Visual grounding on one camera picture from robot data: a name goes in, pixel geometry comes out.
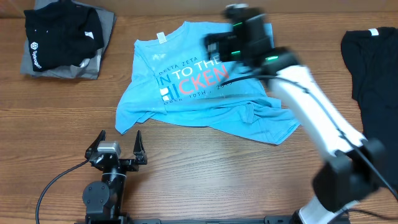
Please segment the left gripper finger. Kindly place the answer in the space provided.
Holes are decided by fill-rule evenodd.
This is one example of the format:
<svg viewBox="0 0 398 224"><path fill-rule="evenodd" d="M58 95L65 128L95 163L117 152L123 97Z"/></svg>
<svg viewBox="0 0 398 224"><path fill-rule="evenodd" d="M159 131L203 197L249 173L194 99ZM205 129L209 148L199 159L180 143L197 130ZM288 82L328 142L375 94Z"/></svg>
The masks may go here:
<svg viewBox="0 0 398 224"><path fill-rule="evenodd" d="M91 143L91 145L88 147L88 149L85 151L85 158L86 159L90 159L90 157L92 156L92 154L94 152L98 151L98 146L100 144L101 141L104 141L106 139L106 131L102 130L98 137Z"/></svg>
<svg viewBox="0 0 398 224"><path fill-rule="evenodd" d="M136 141L134 143L133 154L135 155L135 163L138 165L147 165L147 154L142 143L142 134L137 132Z"/></svg>

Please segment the light blue t-shirt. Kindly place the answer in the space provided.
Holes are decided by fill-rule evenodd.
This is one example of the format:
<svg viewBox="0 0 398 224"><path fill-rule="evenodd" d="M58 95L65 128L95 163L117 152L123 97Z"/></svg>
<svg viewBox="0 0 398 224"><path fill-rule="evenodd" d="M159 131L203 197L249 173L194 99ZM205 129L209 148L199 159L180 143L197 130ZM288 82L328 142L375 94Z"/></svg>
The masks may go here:
<svg viewBox="0 0 398 224"><path fill-rule="evenodd" d="M241 80L242 68L207 55L205 36L229 30L227 23L184 22L155 40L137 40L116 130L124 134L154 119L269 144L285 141L299 126L291 110L269 97L259 80Z"/></svg>

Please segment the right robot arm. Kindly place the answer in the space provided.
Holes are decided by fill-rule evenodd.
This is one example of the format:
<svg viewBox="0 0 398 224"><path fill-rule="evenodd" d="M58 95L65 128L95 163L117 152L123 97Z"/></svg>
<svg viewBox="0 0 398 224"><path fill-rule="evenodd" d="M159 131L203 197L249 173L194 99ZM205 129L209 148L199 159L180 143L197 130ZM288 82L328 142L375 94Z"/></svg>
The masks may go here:
<svg viewBox="0 0 398 224"><path fill-rule="evenodd" d="M349 214L361 200L389 186L380 172L387 154L382 142L367 139L345 120L289 48L271 45L262 9L230 4L223 14L231 30L205 37L208 56L247 67L242 79L264 81L292 110L323 160L309 203L290 216L267 216L264 221L349 223Z"/></svg>

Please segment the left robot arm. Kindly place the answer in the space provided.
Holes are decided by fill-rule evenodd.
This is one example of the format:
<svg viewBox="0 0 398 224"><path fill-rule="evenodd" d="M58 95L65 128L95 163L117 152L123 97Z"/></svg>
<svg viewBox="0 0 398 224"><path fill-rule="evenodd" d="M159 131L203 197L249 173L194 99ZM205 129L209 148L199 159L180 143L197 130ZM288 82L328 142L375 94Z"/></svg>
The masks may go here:
<svg viewBox="0 0 398 224"><path fill-rule="evenodd" d="M117 141L107 141L102 130L85 152L91 166L102 172L101 180L88 184L82 195L86 207L86 223L132 223L123 213L122 203L128 172L137 172L147 164L141 132L138 131L133 148L133 159L121 159L121 147Z"/></svg>

